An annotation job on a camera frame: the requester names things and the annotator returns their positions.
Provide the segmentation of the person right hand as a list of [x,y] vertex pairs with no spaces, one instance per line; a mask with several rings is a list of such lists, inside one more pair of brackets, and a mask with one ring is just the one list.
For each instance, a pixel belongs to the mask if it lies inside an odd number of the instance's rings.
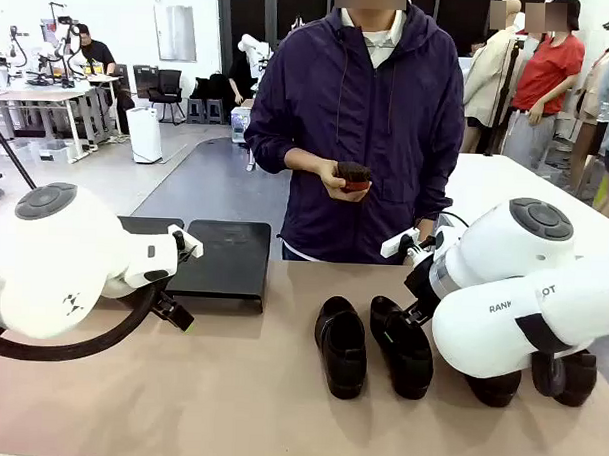
[[315,174],[323,184],[329,196],[333,199],[348,199],[351,194],[345,192],[346,181],[338,178],[338,163],[323,159],[299,148],[291,148],[285,153],[284,162],[293,171],[304,171]]

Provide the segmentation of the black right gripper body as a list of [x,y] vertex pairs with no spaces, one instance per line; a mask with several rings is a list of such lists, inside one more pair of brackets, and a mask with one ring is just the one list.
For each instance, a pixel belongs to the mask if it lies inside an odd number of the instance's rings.
[[420,312],[435,311],[435,292],[430,283],[430,269],[433,264],[434,257],[432,255],[426,257],[405,279],[405,285],[410,293],[417,300],[417,307]]

